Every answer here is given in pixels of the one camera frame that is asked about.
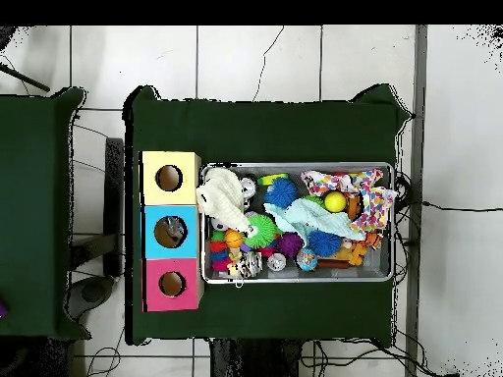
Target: stacked boxes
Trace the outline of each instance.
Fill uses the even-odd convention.
[[[197,309],[204,290],[196,207],[200,159],[192,152],[143,151],[139,160],[143,310]],[[181,239],[168,234],[171,224],[182,226]]]

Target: orange ball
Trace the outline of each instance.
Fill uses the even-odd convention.
[[[240,232],[236,230],[227,230],[225,232],[225,243],[231,248],[240,247],[243,244],[243,236],[241,236]]]

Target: pink box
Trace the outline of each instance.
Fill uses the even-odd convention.
[[[167,275],[161,283],[161,278],[169,272],[175,272],[178,276],[173,278],[173,275]],[[203,289],[196,258],[146,259],[148,312],[197,309]]]

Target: yellow ball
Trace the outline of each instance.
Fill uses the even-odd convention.
[[[237,248],[243,244],[243,237],[240,232],[229,229],[225,232],[225,243],[231,248]]]
[[[333,190],[325,196],[325,207],[330,212],[341,212],[346,208],[346,197],[342,192]]]

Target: blue spiky ball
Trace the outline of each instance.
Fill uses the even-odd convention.
[[[309,234],[309,247],[320,257],[328,257],[341,247],[339,236],[314,230]]]
[[[276,178],[267,189],[264,201],[281,208],[288,207],[297,198],[295,184],[286,178]]]

